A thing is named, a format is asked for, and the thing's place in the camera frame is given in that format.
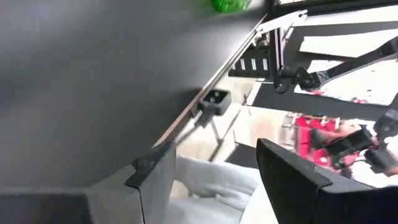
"green object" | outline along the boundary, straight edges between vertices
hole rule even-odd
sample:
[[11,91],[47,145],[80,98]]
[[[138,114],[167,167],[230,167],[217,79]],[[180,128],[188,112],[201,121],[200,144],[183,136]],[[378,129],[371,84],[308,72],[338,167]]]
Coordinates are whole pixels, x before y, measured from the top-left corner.
[[212,0],[214,8],[222,13],[231,13],[245,10],[250,0]]

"dark gray surface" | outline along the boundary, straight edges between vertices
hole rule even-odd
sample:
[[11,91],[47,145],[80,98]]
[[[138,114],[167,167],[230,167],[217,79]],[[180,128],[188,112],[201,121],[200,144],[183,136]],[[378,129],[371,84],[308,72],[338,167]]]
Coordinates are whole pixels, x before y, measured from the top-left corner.
[[210,0],[3,0],[0,187],[80,187],[148,151],[264,15]]
[[[312,60],[346,60],[347,58],[299,52],[305,36],[360,34],[378,30],[396,29],[398,22],[373,22],[327,26],[296,27],[284,50],[285,64],[291,68],[308,68]],[[284,94],[277,94],[271,85],[263,84],[253,106],[306,114],[324,114],[343,119],[377,120],[387,108],[379,105],[359,105],[320,96],[294,93],[294,86]]]

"floor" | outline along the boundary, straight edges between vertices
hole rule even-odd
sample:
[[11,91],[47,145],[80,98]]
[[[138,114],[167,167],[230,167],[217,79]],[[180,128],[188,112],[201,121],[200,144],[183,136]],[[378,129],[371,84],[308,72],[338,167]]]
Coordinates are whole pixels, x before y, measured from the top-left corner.
[[[213,161],[219,162],[228,158],[237,142],[252,147],[256,146],[257,138],[279,142],[280,127],[287,113],[250,106],[259,85],[256,79],[224,77],[216,88],[229,90],[233,96],[233,103],[223,116],[213,118],[213,125],[196,129],[181,142],[177,154],[201,160],[212,158]],[[187,124],[180,136],[189,132],[194,122],[195,118]],[[224,139],[221,147],[218,147],[217,138]],[[176,181],[171,196],[184,197],[187,194],[186,188]]]

